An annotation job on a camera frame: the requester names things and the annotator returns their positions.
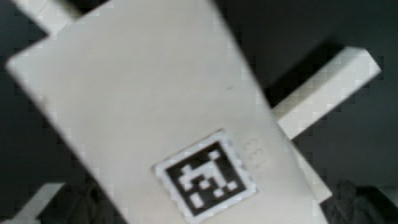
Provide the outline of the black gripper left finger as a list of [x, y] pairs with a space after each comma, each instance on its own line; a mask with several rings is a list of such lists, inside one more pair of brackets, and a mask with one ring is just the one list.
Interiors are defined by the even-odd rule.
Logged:
[[46, 183], [12, 218], [0, 224], [126, 224], [94, 182]]

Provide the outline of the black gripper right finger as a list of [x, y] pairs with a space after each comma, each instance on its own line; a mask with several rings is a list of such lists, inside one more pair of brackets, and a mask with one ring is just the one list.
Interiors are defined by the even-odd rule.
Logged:
[[323, 212], [328, 224], [398, 224], [398, 186], [341, 181]]

